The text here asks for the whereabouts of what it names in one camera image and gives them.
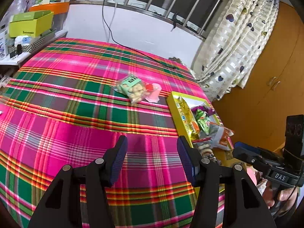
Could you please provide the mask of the person's right hand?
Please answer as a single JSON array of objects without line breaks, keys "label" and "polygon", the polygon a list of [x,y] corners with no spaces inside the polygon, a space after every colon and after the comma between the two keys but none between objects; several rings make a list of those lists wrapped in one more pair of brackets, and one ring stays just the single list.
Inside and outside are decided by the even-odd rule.
[{"label": "person's right hand", "polygon": [[266,205],[271,208],[274,206],[275,201],[278,200],[280,202],[284,202],[285,205],[282,208],[282,211],[288,211],[292,208],[297,200],[297,188],[288,188],[279,192],[278,196],[275,197],[275,194],[272,190],[272,184],[270,181],[266,183],[266,188],[263,192],[263,199]]}]

